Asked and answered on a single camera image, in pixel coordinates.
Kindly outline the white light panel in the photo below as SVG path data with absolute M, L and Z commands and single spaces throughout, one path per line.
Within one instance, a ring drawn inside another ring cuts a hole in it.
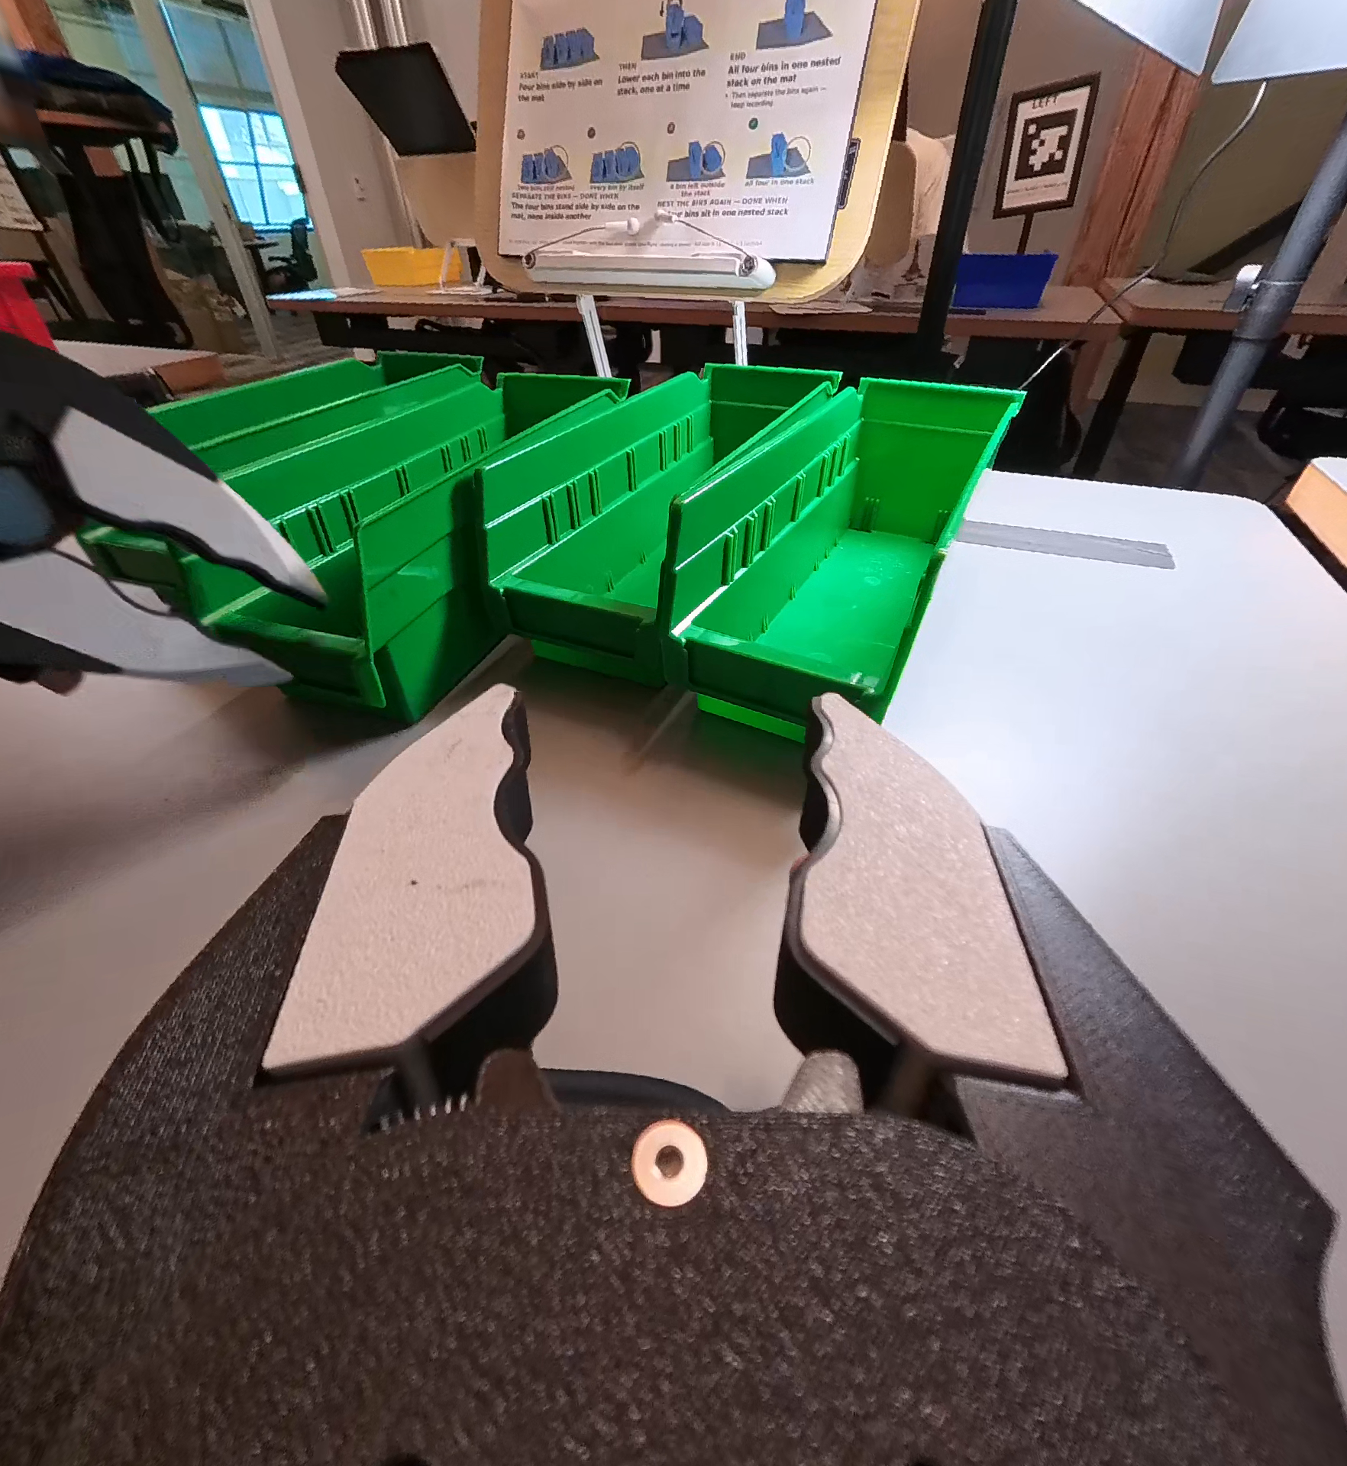
M 1347 2 L 1250 2 L 1212 83 L 1347 71 Z
M 1080 2 L 1131 41 L 1200 77 L 1208 65 L 1223 2 Z

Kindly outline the light grey desk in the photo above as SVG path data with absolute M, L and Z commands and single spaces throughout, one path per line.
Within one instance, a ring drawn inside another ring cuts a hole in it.
M 1347 1403 L 1347 596 L 1271 511 L 994 473 L 886 728 L 1013 833 L 1338 1216 Z M 561 994 L 538 1057 L 781 1097 L 802 751 L 674 691 L 498 655 L 523 689 Z M 0 682 L 0 1283 L 163 990 L 419 730 L 278 691 Z

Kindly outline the grey tape strip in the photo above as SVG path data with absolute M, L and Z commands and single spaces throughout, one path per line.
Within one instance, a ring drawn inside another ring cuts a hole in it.
M 969 519 L 959 530 L 957 542 L 1062 559 L 1087 559 L 1158 571 L 1177 569 L 1173 552 L 1162 542 L 1093 536 L 1062 529 L 1036 529 Z

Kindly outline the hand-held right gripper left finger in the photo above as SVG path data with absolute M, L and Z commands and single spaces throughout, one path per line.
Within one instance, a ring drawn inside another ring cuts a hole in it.
M 263 1055 L 268 1078 L 397 1066 L 473 1084 L 527 1051 L 557 1003 L 530 735 L 488 687 L 356 796 Z

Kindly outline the black-and-white marker sign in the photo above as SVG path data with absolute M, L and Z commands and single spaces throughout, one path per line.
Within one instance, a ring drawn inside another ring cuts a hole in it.
M 1018 255 L 1030 253 L 1036 217 L 1078 203 L 1101 81 L 1089 73 L 1011 98 L 994 217 L 1022 222 Z

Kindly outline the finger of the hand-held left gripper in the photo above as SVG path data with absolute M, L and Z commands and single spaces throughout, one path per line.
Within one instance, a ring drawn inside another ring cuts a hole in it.
M 131 599 L 56 550 L 0 563 L 0 678 L 66 687 L 88 674 L 199 685 L 284 687 L 291 674 L 171 613 Z
M 192 454 L 161 450 L 79 406 L 50 404 L 46 441 L 85 519 L 178 540 L 211 563 L 322 607 L 328 594 L 289 542 Z

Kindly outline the blue plastic bin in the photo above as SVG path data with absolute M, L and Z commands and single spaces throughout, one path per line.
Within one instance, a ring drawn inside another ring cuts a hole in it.
M 1060 257 L 1045 253 L 965 253 L 957 263 L 951 310 L 1036 310 Z

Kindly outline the long wooden table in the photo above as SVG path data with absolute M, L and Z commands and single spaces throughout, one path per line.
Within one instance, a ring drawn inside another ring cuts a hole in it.
M 299 291 L 268 299 L 280 312 L 330 318 L 383 320 L 500 320 L 500 322 L 580 322 L 573 297 L 521 297 L 511 291 L 450 291 L 450 289 L 379 289 L 351 287 L 341 291 Z M 605 324 L 643 322 L 657 330 L 666 326 L 705 326 L 729 331 L 735 326 L 735 307 L 722 299 L 672 297 L 615 297 L 597 299 L 596 310 Z M 921 324 L 921 303 L 770 303 L 756 299 L 745 307 L 752 330 L 808 330 L 848 331 L 867 335 L 915 335 Z M 1030 310 L 951 310 L 946 322 L 948 339 L 1013 337 L 1038 341 L 1110 341 L 1124 328 L 1114 308 L 1089 287 L 1047 287 L 1041 305 Z
M 1181 337 L 1196 331 L 1231 335 L 1240 320 L 1227 310 L 1231 282 L 1170 284 L 1162 280 L 1106 280 L 1097 293 L 1127 330 Z M 1347 339 L 1347 305 L 1296 303 L 1286 337 Z

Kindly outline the wooden clipboard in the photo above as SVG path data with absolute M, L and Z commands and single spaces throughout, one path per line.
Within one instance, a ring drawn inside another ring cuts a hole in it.
M 879 230 L 890 146 L 907 111 L 907 62 L 921 4 L 877 4 L 860 109 L 848 144 L 844 196 L 825 263 L 773 263 L 775 285 L 747 303 L 814 303 L 837 293 L 860 268 Z M 477 241 L 498 284 L 517 291 L 573 297 L 573 287 L 534 284 L 523 255 L 500 251 L 500 165 L 508 94 L 511 4 L 481 6 Z

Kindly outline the green plastic bin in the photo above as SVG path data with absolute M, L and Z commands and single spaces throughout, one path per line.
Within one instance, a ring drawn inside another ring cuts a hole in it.
M 670 506 L 664 682 L 800 737 L 827 691 L 883 722 L 1022 391 L 865 377 L 793 410 Z
M 335 360 L 150 410 L 268 523 L 330 492 L 326 473 L 286 460 L 483 385 L 481 356 Z
M 479 467 L 490 615 L 553 661 L 664 687 L 672 506 L 840 385 L 835 372 L 712 364 Z
M 305 605 L 173 550 L 180 601 L 221 640 L 287 672 L 297 703 L 419 722 L 488 653 L 477 473 L 628 398 L 628 381 L 450 366 L 406 412 L 362 419 L 226 477 L 326 592 Z

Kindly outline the black tilted monitor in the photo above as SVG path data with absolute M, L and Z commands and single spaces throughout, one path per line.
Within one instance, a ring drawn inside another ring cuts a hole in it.
M 335 73 L 398 157 L 477 152 L 475 125 L 429 42 L 343 50 Z

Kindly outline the yellow plastic bin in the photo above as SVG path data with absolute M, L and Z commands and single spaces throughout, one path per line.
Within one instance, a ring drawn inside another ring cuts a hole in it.
M 475 274 L 460 247 L 366 247 L 362 261 L 381 289 L 444 289 L 473 284 Z

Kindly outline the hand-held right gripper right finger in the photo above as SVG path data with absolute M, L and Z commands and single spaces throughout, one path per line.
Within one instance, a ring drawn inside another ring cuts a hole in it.
M 839 693 L 810 710 L 806 856 L 791 873 L 779 1022 L 802 1051 L 1068 1084 L 1068 1057 L 990 835 L 936 766 Z

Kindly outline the printed instruction sheet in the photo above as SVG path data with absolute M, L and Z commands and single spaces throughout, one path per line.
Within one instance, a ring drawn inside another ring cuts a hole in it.
M 728 241 L 825 263 L 875 2 L 517 2 L 500 251 Z

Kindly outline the white display stand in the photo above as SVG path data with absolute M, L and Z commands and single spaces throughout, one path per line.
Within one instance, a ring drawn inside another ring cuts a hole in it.
M 691 230 L 703 247 L 655 241 L 647 220 L 590 224 L 542 243 L 521 257 L 534 284 L 573 287 L 597 377 L 611 379 L 613 366 L 597 314 L 597 297 L 668 297 L 680 291 L 724 299 L 733 308 L 735 362 L 751 364 L 747 299 L 775 285 L 775 266 L 762 255 L 733 245 L 685 217 L 657 211 L 657 226 Z

